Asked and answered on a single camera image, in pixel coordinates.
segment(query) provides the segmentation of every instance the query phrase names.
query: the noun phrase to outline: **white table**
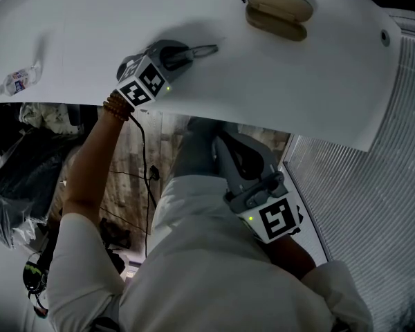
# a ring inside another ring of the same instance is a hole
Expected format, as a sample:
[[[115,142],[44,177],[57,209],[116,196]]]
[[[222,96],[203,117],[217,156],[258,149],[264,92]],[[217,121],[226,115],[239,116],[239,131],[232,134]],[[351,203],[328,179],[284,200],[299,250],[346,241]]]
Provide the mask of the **white table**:
[[[394,85],[399,27],[370,0],[314,0],[295,43],[246,23],[241,0],[1,0],[0,83],[42,56],[38,85],[0,102],[102,104],[127,56],[157,38],[216,43],[145,108],[368,150]],[[381,30],[390,46],[380,40]]]

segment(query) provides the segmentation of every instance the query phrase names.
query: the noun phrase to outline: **beige eyeglass case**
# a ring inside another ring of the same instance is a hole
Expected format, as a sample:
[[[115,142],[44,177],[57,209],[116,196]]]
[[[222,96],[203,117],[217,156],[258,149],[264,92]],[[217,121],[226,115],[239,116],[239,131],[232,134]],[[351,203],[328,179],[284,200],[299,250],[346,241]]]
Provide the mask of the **beige eyeglass case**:
[[[306,0],[248,0],[246,20],[251,26],[300,42],[307,37],[302,22],[313,14]]]

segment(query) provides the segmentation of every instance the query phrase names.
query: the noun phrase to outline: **white shirt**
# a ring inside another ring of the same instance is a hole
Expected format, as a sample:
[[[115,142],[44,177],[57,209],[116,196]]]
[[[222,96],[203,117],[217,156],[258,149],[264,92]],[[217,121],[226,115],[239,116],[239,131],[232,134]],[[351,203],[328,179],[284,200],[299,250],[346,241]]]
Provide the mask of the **white shirt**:
[[[48,276],[55,328],[88,331],[115,305],[122,331],[330,331],[337,317],[352,331],[372,329],[342,262],[302,281],[272,265],[223,202],[225,186],[207,176],[169,183],[154,217],[151,252],[126,287],[96,227],[67,214]]]

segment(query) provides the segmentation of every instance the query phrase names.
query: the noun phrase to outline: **person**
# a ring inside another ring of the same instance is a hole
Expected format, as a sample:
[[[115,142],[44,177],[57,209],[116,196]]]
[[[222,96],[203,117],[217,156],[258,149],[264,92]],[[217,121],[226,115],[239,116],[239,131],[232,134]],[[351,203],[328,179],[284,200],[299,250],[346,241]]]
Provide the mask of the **person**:
[[[105,107],[68,174],[64,216],[50,266],[57,331],[372,331],[348,268],[316,267],[289,236],[269,245],[223,200],[212,141],[222,122],[194,118],[154,215],[149,254],[128,286],[97,229],[123,120]]]

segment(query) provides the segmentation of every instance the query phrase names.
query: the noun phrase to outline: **plastic bottle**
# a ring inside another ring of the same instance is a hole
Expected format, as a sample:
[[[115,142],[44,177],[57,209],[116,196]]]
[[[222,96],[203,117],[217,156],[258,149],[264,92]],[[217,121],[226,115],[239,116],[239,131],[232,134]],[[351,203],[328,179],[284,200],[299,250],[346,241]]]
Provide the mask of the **plastic bottle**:
[[[6,76],[0,85],[0,94],[13,96],[16,93],[35,85],[42,76],[42,67],[39,62],[28,68],[18,70],[16,73]]]

